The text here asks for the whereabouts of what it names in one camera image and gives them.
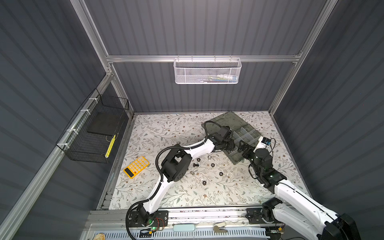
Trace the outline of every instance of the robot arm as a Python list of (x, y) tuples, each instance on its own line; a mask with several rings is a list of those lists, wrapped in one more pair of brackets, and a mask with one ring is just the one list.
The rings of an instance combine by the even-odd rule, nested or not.
[[(153, 221), (161, 200), (170, 187), (185, 175), (192, 159), (215, 150), (232, 151), (235, 146), (231, 138), (230, 128), (220, 126), (219, 132), (196, 144), (186, 147), (175, 145), (161, 163), (161, 175), (150, 197), (138, 204), (137, 211), (142, 222), (149, 225)], [(272, 198), (263, 203), (263, 220), (284, 222), (310, 240), (361, 240), (352, 218), (346, 214), (340, 216), (322, 206), (273, 168), (272, 156), (266, 149), (270, 143), (270, 139), (261, 136), (256, 147), (243, 141), (240, 141), (238, 147), (238, 152), (250, 161), (256, 179), (270, 192), (285, 199), (295, 208), (287, 207), (281, 200)]]
[(228, 126), (220, 126), (218, 132), (207, 136), (200, 142), (184, 147), (179, 144), (173, 146), (174, 148), (169, 151), (161, 163), (161, 175), (150, 193), (150, 197), (137, 207), (142, 222), (149, 225), (153, 221), (153, 213), (159, 209), (161, 200), (167, 191), (185, 175), (193, 159), (216, 150), (232, 151), (235, 144), (231, 138), (231, 129)]
[(322, 206), (273, 168), (272, 156), (266, 149), (270, 142), (261, 136), (256, 147), (241, 141), (238, 148), (242, 156), (250, 161), (256, 179), (270, 192), (295, 208), (291, 209), (281, 200), (272, 198), (263, 203), (263, 220), (286, 223), (310, 240), (360, 240), (356, 224), (351, 217), (346, 214), (340, 216)]

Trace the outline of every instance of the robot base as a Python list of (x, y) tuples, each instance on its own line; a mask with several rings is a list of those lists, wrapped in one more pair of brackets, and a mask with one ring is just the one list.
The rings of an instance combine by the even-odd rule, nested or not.
[[(140, 219), (139, 215), (137, 214), (138, 211), (131, 211), (129, 217), (128, 217), (128, 227), (144, 227), (144, 222)], [(150, 224), (148, 227), (166, 227), (168, 225), (168, 211), (156, 211), (154, 213), (154, 220), (152, 224)]]

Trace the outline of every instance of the white mesh basket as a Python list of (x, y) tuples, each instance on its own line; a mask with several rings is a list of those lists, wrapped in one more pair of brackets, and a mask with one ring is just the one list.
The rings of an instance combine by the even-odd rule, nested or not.
[(178, 61), (173, 62), (177, 84), (236, 84), (241, 61)]

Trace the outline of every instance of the floral tablecloth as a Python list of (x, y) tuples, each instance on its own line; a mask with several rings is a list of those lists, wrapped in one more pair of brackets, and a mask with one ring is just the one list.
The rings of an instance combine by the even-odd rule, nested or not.
[[(134, 202), (146, 199), (159, 177), (154, 163), (158, 152), (177, 143), (185, 146), (202, 140), (205, 133), (201, 124), (220, 114), (222, 113), (138, 115), (121, 167), (124, 169), (140, 156), (144, 156), (151, 164), (133, 179), (120, 171), (110, 209), (128, 209)], [(236, 114), (263, 136), (276, 139), (273, 150), (274, 168), (307, 193), (268, 112)], [(196, 159), (191, 162), (185, 176), (167, 192), (161, 207), (259, 204), (274, 197), (257, 180), (251, 178), (248, 161), (233, 165), (222, 152), (205, 154), (200, 158), (200, 162)], [(193, 167), (193, 163), (199, 164), (199, 167)]]

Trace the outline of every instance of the yellow object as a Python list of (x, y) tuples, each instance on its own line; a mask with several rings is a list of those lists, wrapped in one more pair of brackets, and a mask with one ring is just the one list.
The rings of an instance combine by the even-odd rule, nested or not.
[(115, 139), (116, 139), (116, 134), (113, 135), (113, 138), (111, 139), (111, 142), (109, 143), (109, 147), (108, 147), (107, 153), (105, 154), (105, 158), (108, 158), (109, 155), (111, 154), (113, 144), (115, 143)]
[(96, 234), (93, 240), (105, 240), (105, 234), (104, 233)]
[(136, 161), (132, 162), (128, 167), (124, 169), (125, 174), (128, 175), (130, 179), (134, 178), (136, 175), (138, 175), (141, 171), (143, 171), (144, 168), (146, 168), (149, 165), (149, 162), (147, 159), (145, 159), (143, 156), (136, 159)]

